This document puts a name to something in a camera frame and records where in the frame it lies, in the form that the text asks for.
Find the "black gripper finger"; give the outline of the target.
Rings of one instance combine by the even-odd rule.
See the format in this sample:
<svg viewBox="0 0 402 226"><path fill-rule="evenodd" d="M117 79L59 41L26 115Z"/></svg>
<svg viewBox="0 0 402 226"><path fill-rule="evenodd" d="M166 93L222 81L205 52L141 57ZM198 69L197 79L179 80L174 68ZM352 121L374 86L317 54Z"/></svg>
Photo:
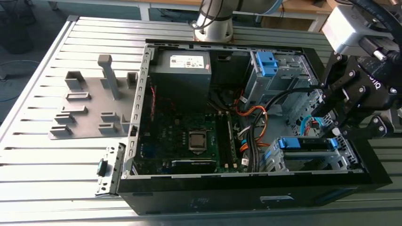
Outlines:
<svg viewBox="0 0 402 226"><path fill-rule="evenodd" d="M322 138L380 139L394 137L394 107L353 117L342 126L334 124L338 114L334 110L325 117L321 127Z"/></svg>
<svg viewBox="0 0 402 226"><path fill-rule="evenodd" d="M338 103L346 98L342 89L356 78L357 72L352 70L352 76L346 70L349 57L333 53L329 58L324 74L318 77L322 90L321 103L314 109L314 117L325 117L336 109Z"/></svg>

